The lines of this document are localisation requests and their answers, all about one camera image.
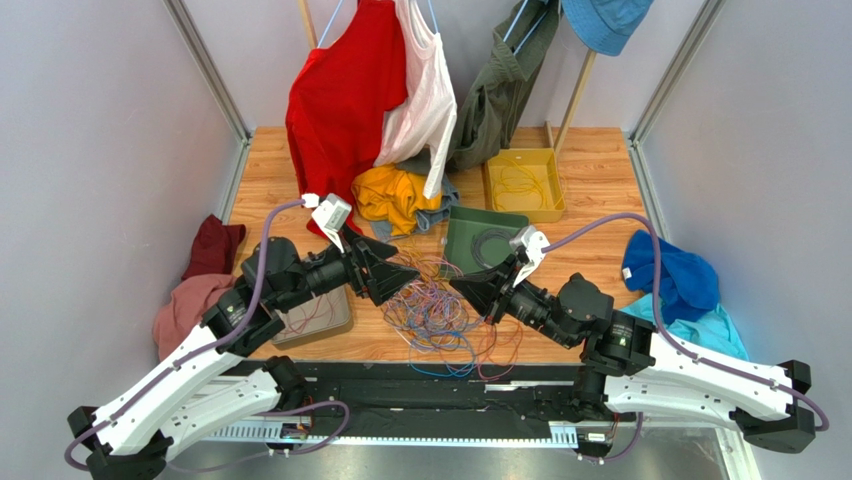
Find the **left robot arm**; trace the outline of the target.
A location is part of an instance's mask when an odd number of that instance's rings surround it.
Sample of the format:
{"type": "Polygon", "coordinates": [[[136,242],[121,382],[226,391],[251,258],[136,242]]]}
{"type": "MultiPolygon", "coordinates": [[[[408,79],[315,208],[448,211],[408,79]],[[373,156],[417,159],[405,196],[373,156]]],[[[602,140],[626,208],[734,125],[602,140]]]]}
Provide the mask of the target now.
{"type": "Polygon", "coordinates": [[[328,247],[301,257],[289,239],[263,232],[234,287],[171,354],[111,402],[69,415],[67,463],[95,479],[153,479],[186,448],[235,422],[314,411],[290,358],[253,365],[251,354],[296,307],[343,287],[379,306],[419,272],[395,262],[394,246],[350,228],[351,208],[340,197],[305,194],[297,205],[310,210],[328,247]],[[77,447],[86,448],[84,461],[74,458],[77,447]]]}

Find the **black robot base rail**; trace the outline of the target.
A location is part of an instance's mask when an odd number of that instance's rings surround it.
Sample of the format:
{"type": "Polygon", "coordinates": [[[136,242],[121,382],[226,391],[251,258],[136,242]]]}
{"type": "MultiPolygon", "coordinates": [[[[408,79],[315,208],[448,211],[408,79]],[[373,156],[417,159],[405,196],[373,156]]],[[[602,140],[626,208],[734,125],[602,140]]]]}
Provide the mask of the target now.
{"type": "Polygon", "coordinates": [[[568,447],[614,459],[607,424],[679,417],[739,432],[759,448],[794,454],[816,436],[804,404],[808,366],[755,365],[752,379],[676,360],[633,375],[586,366],[525,365],[505,381],[427,379],[399,364],[195,359],[163,365],[132,391],[68,416],[95,479],[153,479],[203,440],[254,441],[268,455],[331,442],[568,447]]]}

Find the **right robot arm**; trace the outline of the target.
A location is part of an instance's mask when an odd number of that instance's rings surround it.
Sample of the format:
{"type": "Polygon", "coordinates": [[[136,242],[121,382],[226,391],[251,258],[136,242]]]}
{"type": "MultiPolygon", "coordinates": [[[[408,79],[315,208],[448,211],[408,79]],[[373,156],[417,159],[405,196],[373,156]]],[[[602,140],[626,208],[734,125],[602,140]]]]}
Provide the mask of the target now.
{"type": "Polygon", "coordinates": [[[559,405],[565,419],[688,417],[784,454],[803,451],[828,429],[826,413],[807,395],[807,364],[751,363],[674,337],[660,316],[646,321],[617,309],[577,273],[551,293],[530,275],[555,244],[527,226],[511,245],[500,264],[450,284],[487,324],[511,316],[564,348],[581,348],[571,392],[559,405]]]}

